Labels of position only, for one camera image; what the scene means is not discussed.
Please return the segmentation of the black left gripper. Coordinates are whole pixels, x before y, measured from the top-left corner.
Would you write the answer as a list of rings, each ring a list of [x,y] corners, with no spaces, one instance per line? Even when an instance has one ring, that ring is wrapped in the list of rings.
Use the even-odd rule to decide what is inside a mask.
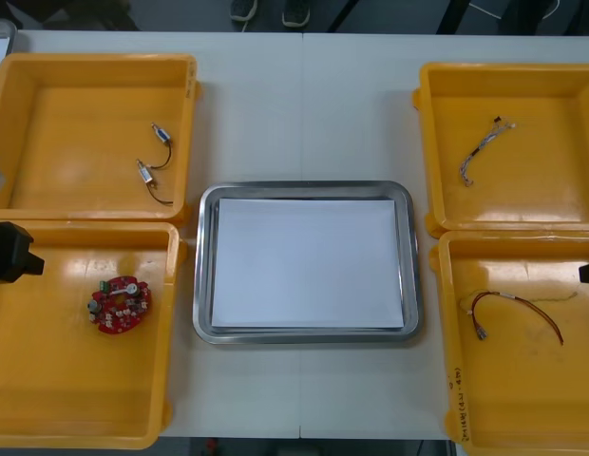
[[[0,222],[0,283],[13,283],[22,275],[41,276],[45,261],[29,251],[33,237],[9,221]]]

